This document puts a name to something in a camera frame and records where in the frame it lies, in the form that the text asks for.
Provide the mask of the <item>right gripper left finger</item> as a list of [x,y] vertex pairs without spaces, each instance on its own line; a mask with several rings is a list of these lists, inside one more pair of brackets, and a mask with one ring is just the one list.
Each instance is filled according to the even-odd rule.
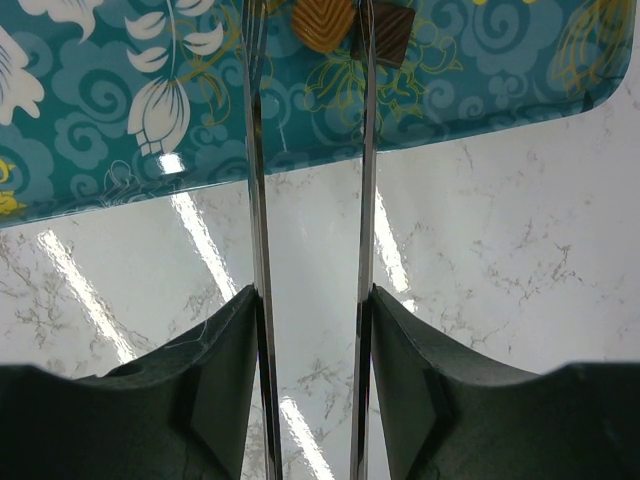
[[1,369],[5,479],[237,479],[257,359],[256,292],[104,376]]

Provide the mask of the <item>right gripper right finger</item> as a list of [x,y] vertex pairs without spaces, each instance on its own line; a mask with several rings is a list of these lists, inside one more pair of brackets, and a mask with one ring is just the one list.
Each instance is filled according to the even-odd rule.
[[639,367],[535,374],[486,357],[375,288],[373,366],[394,479],[635,479]]

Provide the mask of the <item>metal tweezers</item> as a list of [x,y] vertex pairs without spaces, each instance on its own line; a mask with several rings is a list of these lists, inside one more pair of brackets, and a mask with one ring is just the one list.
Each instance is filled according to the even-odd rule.
[[[359,237],[354,387],[350,443],[350,477],[368,477],[369,396],[376,186],[376,41],[374,3],[358,3],[359,43],[365,77],[363,109],[362,191]],[[252,251],[257,291],[256,325],[265,435],[265,466],[269,479],[283,477],[276,352],[263,156],[260,82],[267,45],[269,14],[264,1],[244,1],[241,14],[244,53],[244,102],[248,189],[252,218]]]

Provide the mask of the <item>caramel square chocolate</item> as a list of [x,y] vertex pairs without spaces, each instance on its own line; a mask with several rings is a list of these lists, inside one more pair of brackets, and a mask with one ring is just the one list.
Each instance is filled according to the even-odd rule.
[[356,8],[349,0],[299,0],[293,7],[291,24],[305,46],[327,54],[350,32],[355,15]]

